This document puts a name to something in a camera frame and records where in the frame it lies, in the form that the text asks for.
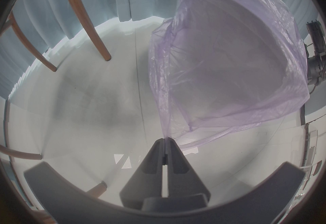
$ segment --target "floor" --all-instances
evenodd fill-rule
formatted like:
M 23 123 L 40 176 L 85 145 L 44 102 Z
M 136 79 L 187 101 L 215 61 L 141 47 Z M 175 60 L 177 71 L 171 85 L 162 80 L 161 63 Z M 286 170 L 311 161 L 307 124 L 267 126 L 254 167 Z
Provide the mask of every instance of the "floor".
M 121 205 L 132 176 L 161 125 L 148 82 L 148 42 L 162 22 L 112 19 L 96 29 L 112 55 L 104 61 L 84 31 L 45 55 L 54 73 L 35 62 L 10 96 L 9 147 L 41 153 L 59 174 L 86 191 L 102 180 L 100 199 Z M 247 193 L 283 162 L 300 166 L 304 129 L 299 112 L 231 133 L 184 154 L 212 193 L 210 205 Z M 23 172 L 39 161 L 14 159 L 32 203 L 42 209 Z

